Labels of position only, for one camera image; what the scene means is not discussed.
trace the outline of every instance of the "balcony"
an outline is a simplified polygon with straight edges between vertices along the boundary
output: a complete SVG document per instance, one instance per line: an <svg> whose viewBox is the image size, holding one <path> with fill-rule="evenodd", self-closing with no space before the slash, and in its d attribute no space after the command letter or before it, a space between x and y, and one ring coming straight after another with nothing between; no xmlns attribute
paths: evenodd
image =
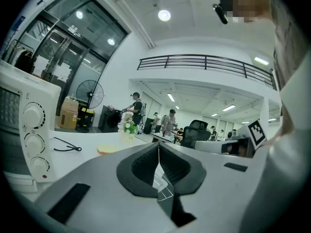
<svg viewBox="0 0 311 233"><path fill-rule="evenodd" d="M137 70L159 68L187 68L225 72L256 81L277 90L272 73L242 61L219 56L178 54L144 58L140 59Z"/></svg>

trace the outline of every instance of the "black cable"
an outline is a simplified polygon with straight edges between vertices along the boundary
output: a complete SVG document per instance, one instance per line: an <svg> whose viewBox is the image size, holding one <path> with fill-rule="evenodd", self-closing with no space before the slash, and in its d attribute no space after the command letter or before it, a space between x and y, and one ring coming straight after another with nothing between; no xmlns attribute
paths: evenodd
<svg viewBox="0 0 311 233"><path fill-rule="evenodd" d="M80 152L82 150L81 147L76 147L75 145L73 145L73 144L71 144L69 142L66 142L66 141L64 141L62 139L59 139L57 137L54 137L54 138L70 145L70 146L68 146L68 145L66 146L67 148L69 148L68 150L57 150L57 149L54 149L55 151L68 152L68 151L76 150L76 151Z"/></svg>

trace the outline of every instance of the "black office chair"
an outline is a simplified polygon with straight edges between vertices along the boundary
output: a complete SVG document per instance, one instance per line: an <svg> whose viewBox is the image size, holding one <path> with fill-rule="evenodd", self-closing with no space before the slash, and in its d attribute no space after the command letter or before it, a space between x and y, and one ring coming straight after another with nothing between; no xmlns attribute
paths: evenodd
<svg viewBox="0 0 311 233"><path fill-rule="evenodd" d="M208 123L194 120L189 127L185 127L181 146L194 149L196 141L207 141L211 135L206 131Z"/></svg>

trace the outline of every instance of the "white table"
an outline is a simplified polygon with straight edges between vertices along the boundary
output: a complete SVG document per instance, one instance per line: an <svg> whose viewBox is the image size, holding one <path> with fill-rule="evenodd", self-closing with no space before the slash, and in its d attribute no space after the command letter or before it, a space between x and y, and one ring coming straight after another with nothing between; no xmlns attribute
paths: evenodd
<svg viewBox="0 0 311 233"><path fill-rule="evenodd" d="M174 141L174 139L171 140L171 138L169 136L167 136L167 135L163 137L163 133L155 133L155 134L153 134L153 136L159 142L171 143L171 142Z"/></svg>
<svg viewBox="0 0 311 233"><path fill-rule="evenodd" d="M75 150L69 152L50 150L52 159L51 167L55 171L56 180L59 180L75 170L84 162L102 156L97 152L97 146L100 144L115 145L119 150L146 144L144 141L135 137L133 140L123 141L121 133L67 133L55 131L53 132L53 136L72 143L76 147L82 148L81 152ZM66 150L68 149L67 145L68 144L55 138L52 140L53 148ZM22 193L22 195L31 201L35 201L51 184L52 183L37 183L37 193Z"/></svg>

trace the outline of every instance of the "ceiling light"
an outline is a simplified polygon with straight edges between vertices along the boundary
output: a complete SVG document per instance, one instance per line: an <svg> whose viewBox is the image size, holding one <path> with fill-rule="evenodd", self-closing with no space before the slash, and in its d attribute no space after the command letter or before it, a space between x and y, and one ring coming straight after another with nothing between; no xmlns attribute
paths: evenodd
<svg viewBox="0 0 311 233"><path fill-rule="evenodd" d="M110 45L112 45L112 46L115 45L115 41L114 41L113 39L108 39L108 43L109 43Z"/></svg>
<svg viewBox="0 0 311 233"><path fill-rule="evenodd" d="M82 13L81 11L77 11L76 16L77 16L79 19L82 19L83 13Z"/></svg>
<svg viewBox="0 0 311 233"><path fill-rule="evenodd" d="M170 99L171 99L173 102L175 102L175 100L173 99L173 97L172 97L172 95L171 95L170 93L168 93L167 95L170 97Z"/></svg>
<svg viewBox="0 0 311 233"><path fill-rule="evenodd" d="M258 61L258 62L260 62L260 63L262 63L262 64L264 64L264 65L268 65L268 64L269 64L269 62L267 62L267 61L265 61L265 60L262 60L262 59L260 59L260 58L258 58L258 57L256 57L255 60Z"/></svg>
<svg viewBox="0 0 311 233"><path fill-rule="evenodd" d="M235 107L235 105L231 105L231 106L229 106L228 108L223 109L223 111L231 110L231 109L233 109L234 107Z"/></svg>
<svg viewBox="0 0 311 233"><path fill-rule="evenodd" d="M52 38L50 38L50 40L53 41L53 42L55 42L55 43L58 43L57 41L53 40Z"/></svg>
<svg viewBox="0 0 311 233"><path fill-rule="evenodd" d="M69 49L69 51L71 51L74 55L77 55L77 53L76 53L76 52L74 52L74 51L72 51L71 49Z"/></svg>
<svg viewBox="0 0 311 233"><path fill-rule="evenodd" d="M161 10L158 14L161 21L168 21L171 19L171 13L167 10Z"/></svg>

